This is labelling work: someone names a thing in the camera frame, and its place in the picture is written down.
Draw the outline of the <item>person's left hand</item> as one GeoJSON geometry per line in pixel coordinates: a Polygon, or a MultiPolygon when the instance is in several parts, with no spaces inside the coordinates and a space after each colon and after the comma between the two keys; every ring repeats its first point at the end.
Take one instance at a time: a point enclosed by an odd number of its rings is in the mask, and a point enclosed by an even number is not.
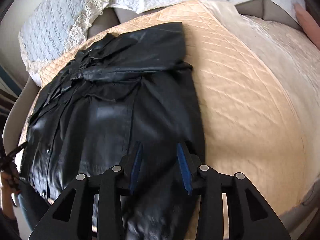
{"type": "Polygon", "coordinates": [[[10,163],[10,169],[13,177],[8,172],[1,172],[1,210],[3,214],[10,220],[15,220],[14,207],[12,204],[12,194],[16,194],[17,190],[14,187],[10,187],[12,178],[14,182],[18,183],[18,172],[15,163],[10,163]]]}

